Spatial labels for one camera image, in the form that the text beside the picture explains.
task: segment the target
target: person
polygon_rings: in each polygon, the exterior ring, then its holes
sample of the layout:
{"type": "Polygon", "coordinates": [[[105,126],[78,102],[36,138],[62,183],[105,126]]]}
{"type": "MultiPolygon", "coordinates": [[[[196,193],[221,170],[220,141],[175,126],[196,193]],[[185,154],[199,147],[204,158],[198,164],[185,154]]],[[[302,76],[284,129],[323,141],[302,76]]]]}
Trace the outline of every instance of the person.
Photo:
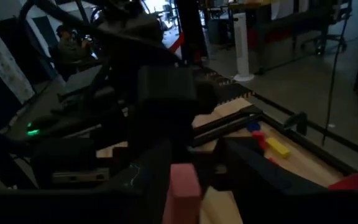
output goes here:
{"type": "Polygon", "coordinates": [[[60,51],[63,62],[71,63],[93,59],[89,48],[90,43],[87,40],[82,41],[81,45],[79,45],[73,40],[71,30],[64,25],[60,25],[56,32],[60,38],[58,50],[60,51]]]}

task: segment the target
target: floor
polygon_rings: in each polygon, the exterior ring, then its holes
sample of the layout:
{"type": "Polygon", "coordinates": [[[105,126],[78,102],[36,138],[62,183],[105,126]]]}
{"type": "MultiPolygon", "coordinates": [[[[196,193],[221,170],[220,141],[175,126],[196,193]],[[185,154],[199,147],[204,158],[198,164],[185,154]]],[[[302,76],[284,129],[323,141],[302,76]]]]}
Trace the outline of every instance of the floor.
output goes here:
{"type": "MultiPolygon", "coordinates": [[[[352,14],[346,30],[348,50],[340,54],[337,61],[329,130],[358,144],[358,108],[356,96],[352,91],[358,66],[358,1],[354,1],[352,14]]],[[[340,33],[342,26],[343,22],[332,26],[330,32],[340,33]]],[[[315,33],[302,35],[299,37],[299,42],[315,35],[315,33]]],[[[171,42],[173,39],[173,35],[172,37],[171,35],[165,36],[167,42],[171,42]]],[[[329,43],[331,52],[335,52],[335,45],[334,42],[329,43]]],[[[293,55],[290,46],[290,40],[269,44],[266,53],[267,67],[275,67],[294,59],[295,62],[275,68],[265,75],[257,76],[244,85],[288,109],[306,112],[310,120],[324,126],[334,54],[328,53],[325,57],[311,56],[312,47],[308,46],[306,52],[297,50],[293,55]]],[[[221,75],[233,77],[237,72],[235,50],[226,50],[213,45],[208,47],[210,52],[209,67],[221,75]]],[[[255,58],[255,53],[250,52],[251,72],[258,68],[255,58]]],[[[54,80],[41,94],[34,106],[17,120],[7,135],[13,139],[20,139],[25,136],[24,130],[28,122],[38,116],[48,114],[47,108],[58,106],[56,93],[62,88],[63,82],[59,79],[54,80]]],[[[287,118],[284,114],[257,99],[251,98],[250,100],[280,121],[287,118]]],[[[316,144],[321,144],[323,138],[321,134],[313,131],[309,131],[307,137],[316,144]]],[[[330,139],[327,139],[324,148],[358,169],[358,154],[355,152],[330,139]]],[[[17,161],[21,166],[26,166],[20,160],[17,161]]]]}

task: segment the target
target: yellow block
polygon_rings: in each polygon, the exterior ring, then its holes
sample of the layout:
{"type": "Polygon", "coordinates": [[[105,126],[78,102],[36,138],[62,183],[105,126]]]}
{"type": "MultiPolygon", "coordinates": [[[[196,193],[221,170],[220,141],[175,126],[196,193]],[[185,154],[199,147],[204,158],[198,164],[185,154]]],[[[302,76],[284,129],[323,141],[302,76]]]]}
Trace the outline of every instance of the yellow block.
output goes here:
{"type": "Polygon", "coordinates": [[[288,148],[275,138],[267,138],[266,142],[269,144],[270,148],[277,152],[282,158],[286,159],[288,156],[290,156],[291,152],[288,150],[288,148]]]}

